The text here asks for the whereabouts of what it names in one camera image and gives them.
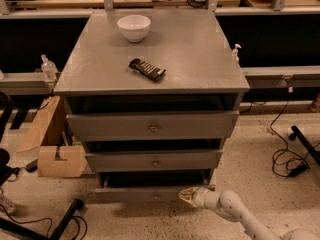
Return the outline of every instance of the power adapter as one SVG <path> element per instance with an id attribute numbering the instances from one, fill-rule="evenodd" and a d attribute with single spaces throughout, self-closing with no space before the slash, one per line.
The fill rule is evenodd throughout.
<path id="1" fill-rule="evenodd" d="M 37 170 L 38 169 L 38 159 L 32 161 L 31 163 L 28 163 L 25 168 L 26 168 L 27 172 L 33 172 L 33 171 Z"/>
<path id="2" fill-rule="evenodd" d="M 289 173 L 289 177 L 294 178 L 294 177 L 300 175 L 301 173 L 305 172 L 307 169 L 309 169 L 309 167 L 306 164 L 302 164 L 299 167 L 293 169 Z"/>

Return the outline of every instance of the cabinet top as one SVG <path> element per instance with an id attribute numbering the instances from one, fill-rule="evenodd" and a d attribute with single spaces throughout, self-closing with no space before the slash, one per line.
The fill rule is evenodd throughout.
<path id="1" fill-rule="evenodd" d="M 151 19 L 147 37 L 127 41 L 117 21 Z M 140 58 L 166 69 L 155 83 L 129 68 Z M 97 11 L 91 15 L 55 88 L 58 95 L 187 94 L 249 89 L 214 14 L 194 9 Z"/>

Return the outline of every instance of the black stand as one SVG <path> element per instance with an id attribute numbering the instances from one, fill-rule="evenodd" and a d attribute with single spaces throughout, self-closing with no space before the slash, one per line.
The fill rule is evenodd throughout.
<path id="1" fill-rule="evenodd" d="M 68 226 L 69 221 L 72 219 L 73 214 L 76 210 L 81 210 L 83 207 L 83 202 L 79 199 L 75 199 L 71 204 L 69 210 L 61 220 L 58 227 L 53 231 L 50 238 L 42 236 L 30 229 L 24 228 L 18 224 L 15 224 L 11 221 L 0 218 L 0 229 L 7 233 L 8 235 L 14 236 L 21 240 L 59 240 L 64 230 Z"/>
<path id="2" fill-rule="evenodd" d="M 300 132 L 297 126 L 291 127 L 293 133 L 290 135 L 290 139 L 294 139 L 295 137 L 298 137 L 298 139 L 301 141 L 303 146 L 308 150 L 310 155 L 316 160 L 318 165 L 320 165 L 320 151 L 316 151 L 312 145 L 309 143 L 309 141 L 304 137 L 304 135 Z"/>

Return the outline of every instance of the drawer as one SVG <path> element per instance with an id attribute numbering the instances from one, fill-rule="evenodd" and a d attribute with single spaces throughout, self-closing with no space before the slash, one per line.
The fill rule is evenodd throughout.
<path id="1" fill-rule="evenodd" d="M 79 141 L 227 138 L 238 111 L 67 115 Z"/>
<path id="2" fill-rule="evenodd" d="M 179 192 L 191 186 L 208 185 L 203 170 L 163 173 L 110 173 L 102 175 L 104 186 L 95 193 L 101 202 L 177 201 Z"/>
<path id="3" fill-rule="evenodd" d="M 180 150 L 164 152 L 87 153 L 86 159 L 94 172 L 160 171 L 214 169 L 222 151 Z"/>

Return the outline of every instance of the cardboard box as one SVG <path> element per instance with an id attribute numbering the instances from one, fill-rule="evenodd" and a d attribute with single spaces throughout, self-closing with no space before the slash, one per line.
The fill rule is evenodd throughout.
<path id="1" fill-rule="evenodd" d="M 66 112 L 62 99 L 53 96 L 40 106 L 30 129 L 17 153 L 39 149 L 39 177 L 80 177 L 90 174 L 82 146 L 61 146 L 62 132 L 66 129 Z"/>

